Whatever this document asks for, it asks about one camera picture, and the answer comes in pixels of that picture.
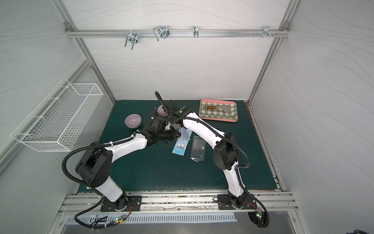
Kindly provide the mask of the clear ruler set pouch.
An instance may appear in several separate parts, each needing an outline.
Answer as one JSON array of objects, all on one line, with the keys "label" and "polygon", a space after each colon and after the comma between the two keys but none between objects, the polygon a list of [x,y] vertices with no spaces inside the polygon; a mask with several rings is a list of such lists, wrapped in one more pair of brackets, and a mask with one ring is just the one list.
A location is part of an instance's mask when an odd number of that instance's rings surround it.
[{"label": "clear ruler set pouch", "polygon": [[180,139],[182,141],[190,141],[191,140],[192,131],[190,129],[182,127],[182,128],[179,129],[179,132],[181,134]]}]

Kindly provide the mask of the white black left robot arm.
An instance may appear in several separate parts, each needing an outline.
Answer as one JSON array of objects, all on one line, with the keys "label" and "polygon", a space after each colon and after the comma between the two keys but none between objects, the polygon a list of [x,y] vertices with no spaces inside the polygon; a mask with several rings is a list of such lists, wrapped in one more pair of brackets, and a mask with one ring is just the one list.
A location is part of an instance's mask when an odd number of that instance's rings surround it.
[{"label": "white black left robot arm", "polygon": [[[85,185],[100,196],[100,201],[94,206],[79,212],[74,216],[74,220],[89,229],[97,230],[113,227],[126,220],[126,216],[117,218],[109,224],[100,225],[98,221],[90,224],[79,220],[79,216],[93,210],[99,205],[110,208],[111,211],[121,212],[123,210],[132,211],[132,205],[127,195],[111,178],[112,164],[130,153],[146,149],[158,141],[166,143],[181,136],[180,123],[172,123],[164,117],[156,116],[150,125],[134,132],[130,137],[112,143],[101,144],[93,142],[89,146],[71,151],[62,161],[63,173],[72,181]],[[79,178],[73,176],[67,169],[68,159],[83,152],[81,160],[76,165],[76,173]]]}]

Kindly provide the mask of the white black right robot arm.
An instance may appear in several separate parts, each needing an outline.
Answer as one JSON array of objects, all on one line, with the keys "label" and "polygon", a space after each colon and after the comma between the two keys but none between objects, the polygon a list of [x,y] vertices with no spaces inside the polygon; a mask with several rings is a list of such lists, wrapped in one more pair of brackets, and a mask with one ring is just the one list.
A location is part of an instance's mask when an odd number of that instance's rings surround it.
[{"label": "white black right robot arm", "polygon": [[177,124],[190,129],[201,137],[213,149],[213,162],[225,175],[228,183],[228,195],[234,209],[243,209],[245,205],[251,206],[255,215],[250,220],[258,228],[266,228],[270,224],[270,215],[266,207],[245,187],[240,169],[247,169],[250,160],[245,151],[237,144],[232,133],[224,133],[213,128],[202,120],[190,108],[173,109],[168,106],[161,95],[156,91],[156,98],[162,104],[167,119],[171,125]]}]

